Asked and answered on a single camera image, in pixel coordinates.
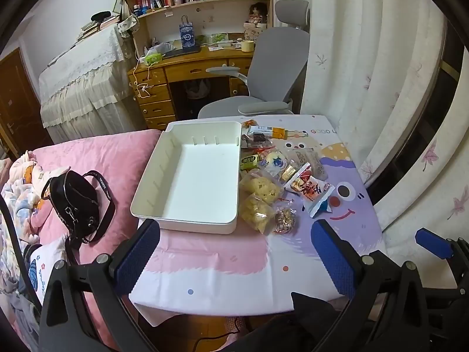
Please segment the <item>blue white candy packet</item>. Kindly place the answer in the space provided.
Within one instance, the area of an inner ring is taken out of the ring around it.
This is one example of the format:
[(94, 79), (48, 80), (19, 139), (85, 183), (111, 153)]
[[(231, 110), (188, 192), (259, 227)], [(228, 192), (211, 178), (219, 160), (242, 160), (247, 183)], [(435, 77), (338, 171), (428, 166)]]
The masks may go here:
[(314, 206), (309, 211), (310, 218), (315, 218), (322, 213), (330, 214), (332, 212), (331, 204), (329, 204), (329, 198), (331, 197), (334, 190), (335, 187), (331, 186), (324, 194), (320, 196), (320, 198), (318, 198)]

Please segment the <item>small nut candy bag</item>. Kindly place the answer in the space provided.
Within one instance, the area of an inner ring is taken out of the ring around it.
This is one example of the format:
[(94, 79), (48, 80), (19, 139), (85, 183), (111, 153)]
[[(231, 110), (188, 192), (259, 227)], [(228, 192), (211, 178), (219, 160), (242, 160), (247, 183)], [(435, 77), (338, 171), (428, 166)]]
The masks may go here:
[(296, 214), (290, 207), (278, 207), (275, 211), (273, 231), (279, 234), (292, 232), (296, 224)]

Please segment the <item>red white snack packet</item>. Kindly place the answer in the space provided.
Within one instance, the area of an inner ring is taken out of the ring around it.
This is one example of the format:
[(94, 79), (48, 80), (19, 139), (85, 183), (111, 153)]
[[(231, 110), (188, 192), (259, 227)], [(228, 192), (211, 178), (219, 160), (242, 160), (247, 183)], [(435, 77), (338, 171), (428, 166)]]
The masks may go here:
[(287, 181), (285, 188), (308, 201), (316, 202), (328, 197), (335, 187), (313, 176), (312, 166), (307, 162)]

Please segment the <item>yellow puffed snack bag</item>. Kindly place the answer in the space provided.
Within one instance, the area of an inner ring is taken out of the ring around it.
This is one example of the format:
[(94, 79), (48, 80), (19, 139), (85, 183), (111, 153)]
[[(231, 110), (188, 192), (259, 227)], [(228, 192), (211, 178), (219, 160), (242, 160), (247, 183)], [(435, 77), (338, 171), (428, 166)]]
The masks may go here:
[(284, 189), (261, 170), (251, 170), (240, 181), (240, 188), (250, 195), (256, 195), (266, 204), (273, 204), (283, 195)]
[(271, 231), (274, 215), (274, 209), (255, 194), (245, 198), (239, 207), (239, 216), (242, 220), (262, 234)]

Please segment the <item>clear cake packet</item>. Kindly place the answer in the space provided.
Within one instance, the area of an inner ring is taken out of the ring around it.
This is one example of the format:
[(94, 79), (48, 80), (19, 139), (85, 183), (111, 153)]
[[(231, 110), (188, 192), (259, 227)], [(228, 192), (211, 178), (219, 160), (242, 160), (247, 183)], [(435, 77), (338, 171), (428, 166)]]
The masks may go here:
[(309, 163), (312, 167), (312, 174), (316, 179), (327, 179), (327, 172), (320, 162), (320, 155), (316, 150), (312, 148), (294, 149), (293, 156), (299, 166)]

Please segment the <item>blueberry bread packet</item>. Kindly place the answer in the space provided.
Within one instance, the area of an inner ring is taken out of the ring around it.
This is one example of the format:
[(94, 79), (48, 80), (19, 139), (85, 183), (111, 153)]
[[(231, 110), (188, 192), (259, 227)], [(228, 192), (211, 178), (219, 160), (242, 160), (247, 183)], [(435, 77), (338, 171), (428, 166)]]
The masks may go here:
[(270, 176), (280, 179), (281, 175), (291, 166), (289, 160), (281, 151), (276, 149), (267, 149), (261, 153), (259, 167)]

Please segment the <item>green pineapple cake packet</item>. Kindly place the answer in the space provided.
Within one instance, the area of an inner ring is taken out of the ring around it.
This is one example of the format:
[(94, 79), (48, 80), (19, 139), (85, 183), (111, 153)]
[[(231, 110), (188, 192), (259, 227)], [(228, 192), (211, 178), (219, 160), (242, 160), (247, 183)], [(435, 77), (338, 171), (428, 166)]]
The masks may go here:
[(244, 156), (240, 160), (240, 169), (242, 171), (250, 171), (258, 168), (259, 155), (257, 153)]

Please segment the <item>dark dried fruit packet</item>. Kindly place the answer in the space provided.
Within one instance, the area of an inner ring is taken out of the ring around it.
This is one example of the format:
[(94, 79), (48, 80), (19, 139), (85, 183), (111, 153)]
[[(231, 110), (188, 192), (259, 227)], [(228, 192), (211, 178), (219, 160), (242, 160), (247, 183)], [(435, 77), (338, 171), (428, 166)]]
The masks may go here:
[(272, 141), (263, 133), (243, 134), (241, 139), (242, 149), (269, 149), (273, 147)]

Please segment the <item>orange fried twist packet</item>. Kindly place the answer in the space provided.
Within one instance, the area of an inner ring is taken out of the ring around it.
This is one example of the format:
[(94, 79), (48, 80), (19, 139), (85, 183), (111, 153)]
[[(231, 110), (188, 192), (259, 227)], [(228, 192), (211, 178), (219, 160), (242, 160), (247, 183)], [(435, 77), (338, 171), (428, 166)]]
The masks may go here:
[(242, 128), (249, 129), (252, 126), (257, 126), (257, 125), (258, 123), (254, 119), (250, 119), (242, 123)]

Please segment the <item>gold foil snack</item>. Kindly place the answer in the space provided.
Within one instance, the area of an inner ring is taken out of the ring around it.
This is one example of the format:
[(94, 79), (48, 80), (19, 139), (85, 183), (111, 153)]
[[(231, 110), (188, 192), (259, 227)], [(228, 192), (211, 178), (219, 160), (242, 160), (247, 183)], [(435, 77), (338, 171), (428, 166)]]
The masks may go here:
[(294, 166), (293, 164), (288, 164), (286, 169), (283, 171), (280, 177), (280, 181), (285, 184), (288, 182), (291, 177), (297, 172), (297, 167)]

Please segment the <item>white orange snack bar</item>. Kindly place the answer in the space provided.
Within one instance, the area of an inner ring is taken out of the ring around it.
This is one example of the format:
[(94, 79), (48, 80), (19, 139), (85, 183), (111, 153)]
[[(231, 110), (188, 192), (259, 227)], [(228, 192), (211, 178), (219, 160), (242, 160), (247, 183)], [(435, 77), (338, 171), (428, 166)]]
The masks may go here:
[(262, 134), (266, 138), (283, 140), (288, 137), (288, 131), (284, 128), (271, 126), (251, 126), (247, 133), (249, 136), (254, 136), (255, 134)]

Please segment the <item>cartoon printed table cloth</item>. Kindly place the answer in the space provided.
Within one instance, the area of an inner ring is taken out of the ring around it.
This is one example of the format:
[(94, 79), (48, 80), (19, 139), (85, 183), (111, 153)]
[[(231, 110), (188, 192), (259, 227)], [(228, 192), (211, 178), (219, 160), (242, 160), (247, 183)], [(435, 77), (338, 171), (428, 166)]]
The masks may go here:
[[(360, 254), (385, 250), (371, 200), (349, 152), (323, 115), (265, 115), (262, 126), (292, 130), (291, 148), (318, 146), (335, 187), (323, 214)], [(163, 231), (130, 300), (157, 326), (173, 315), (247, 316), (289, 311), (292, 292), (324, 300), (338, 292), (311, 241), (313, 220), (297, 211), (293, 232), (264, 235), (238, 223), (228, 235)]]

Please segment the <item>brown wooden door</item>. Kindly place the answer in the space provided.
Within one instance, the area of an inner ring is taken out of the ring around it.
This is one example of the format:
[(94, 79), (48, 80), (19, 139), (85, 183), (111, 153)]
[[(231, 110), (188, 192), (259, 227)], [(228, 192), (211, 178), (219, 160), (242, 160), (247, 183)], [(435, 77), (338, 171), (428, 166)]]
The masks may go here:
[(52, 145), (20, 48), (1, 59), (1, 126), (19, 155)]

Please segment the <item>white floral curtain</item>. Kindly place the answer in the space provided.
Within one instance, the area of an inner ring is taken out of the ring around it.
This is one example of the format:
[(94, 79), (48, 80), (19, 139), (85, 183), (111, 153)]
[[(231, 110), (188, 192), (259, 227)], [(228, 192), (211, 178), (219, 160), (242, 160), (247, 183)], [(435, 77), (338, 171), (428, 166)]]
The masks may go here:
[[(310, 42), (303, 114), (336, 129), (366, 187), (384, 185), (385, 166), (429, 106), (449, 40), (432, 0), (306, 0)], [(417, 264), (423, 284), (450, 288), (447, 263), (415, 243), (427, 228), (468, 236), (468, 66), (429, 143), (412, 149), (409, 170), (374, 206), (391, 258)]]

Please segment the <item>doll on desk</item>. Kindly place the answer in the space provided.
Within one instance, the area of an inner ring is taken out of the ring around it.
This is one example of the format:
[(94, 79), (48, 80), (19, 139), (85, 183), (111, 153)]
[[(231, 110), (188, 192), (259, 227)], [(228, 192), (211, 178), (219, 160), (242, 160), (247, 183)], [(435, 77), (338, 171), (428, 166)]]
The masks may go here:
[(248, 22), (252, 24), (267, 23), (268, 8), (264, 2), (257, 2), (250, 6)]

